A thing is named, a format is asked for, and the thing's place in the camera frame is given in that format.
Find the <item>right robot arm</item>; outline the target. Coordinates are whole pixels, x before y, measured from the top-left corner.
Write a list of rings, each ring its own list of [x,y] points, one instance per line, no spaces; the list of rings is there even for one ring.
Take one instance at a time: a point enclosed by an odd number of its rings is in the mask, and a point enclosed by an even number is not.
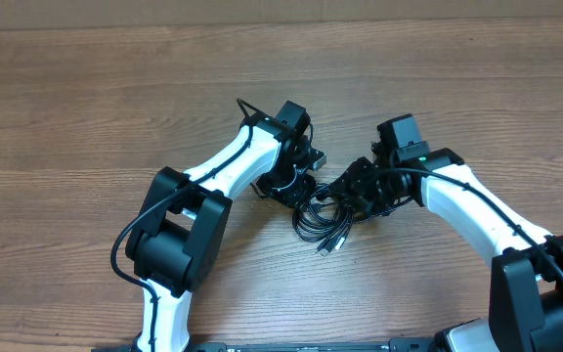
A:
[[[329,195],[363,219],[415,201],[451,225],[491,270],[485,319],[437,332],[426,351],[563,351],[563,235],[512,210],[450,149],[433,151],[410,114],[377,127]]]

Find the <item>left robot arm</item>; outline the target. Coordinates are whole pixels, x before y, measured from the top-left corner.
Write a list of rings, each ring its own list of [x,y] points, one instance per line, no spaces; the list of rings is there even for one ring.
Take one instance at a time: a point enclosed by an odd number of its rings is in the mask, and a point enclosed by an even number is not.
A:
[[[297,208],[315,189],[311,172],[325,161],[312,148],[306,109],[287,101],[270,116],[244,100],[238,134],[204,163],[152,179],[139,214],[119,234],[133,262],[126,281],[146,299],[132,351],[184,351],[193,294],[214,266],[234,200],[248,187],[261,198]]]

